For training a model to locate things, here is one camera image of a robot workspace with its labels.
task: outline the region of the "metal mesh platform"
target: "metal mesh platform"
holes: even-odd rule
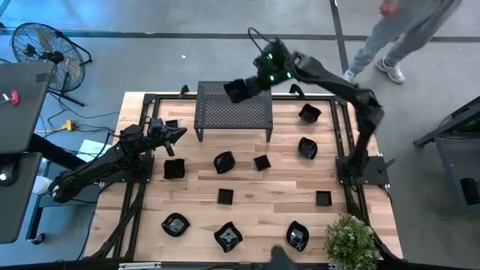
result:
[[[224,83],[227,82],[198,83],[193,127],[199,140],[203,140],[203,129],[266,129],[271,133],[272,93],[265,91],[241,103],[232,103]]]

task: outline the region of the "white paper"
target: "white paper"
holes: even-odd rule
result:
[[[100,150],[104,147],[104,144],[102,142],[94,142],[89,139],[84,139],[82,146],[80,146],[79,152],[86,153],[86,154],[80,154],[78,153],[76,156],[85,162],[92,161],[97,154],[100,152]],[[102,155],[105,154],[105,152],[112,147],[111,145],[105,145],[105,149],[102,152]]]

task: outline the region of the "white sneaker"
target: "white sneaker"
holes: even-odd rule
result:
[[[405,82],[405,76],[400,70],[400,65],[397,63],[393,67],[389,67],[387,64],[385,64],[385,57],[381,58],[376,64],[376,68],[379,71],[385,72],[388,75],[388,78],[392,80],[394,83],[404,83]]]
[[[347,71],[345,71],[345,73],[343,74],[342,78],[343,78],[344,80],[346,80],[347,82],[349,82],[349,83],[353,83],[353,78],[355,78],[355,74],[354,74],[352,71],[347,70]]]

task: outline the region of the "standing fan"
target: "standing fan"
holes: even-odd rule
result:
[[[83,107],[64,95],[77,89],[85,79],[85,64],[92,62],[90,52],[74,43],[61,31],[40,23],[27,22],[15,29],[10,45],[18,62],[51,61],[57,67],[56,78],[50,83],[50,93]],[[83,61],[79,50],[88,54]]]

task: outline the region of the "gray sweatpants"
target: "gray sweatpants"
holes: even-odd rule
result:
[[[443,23],[457,10],[462,0],[400,0],[396,17],[382,18],[373,27],[365,46],[355,55],[349,70],[355,75],[374,60],[386,44],[402,35],[385,57],[393,66],[410,53],[421,49]]]

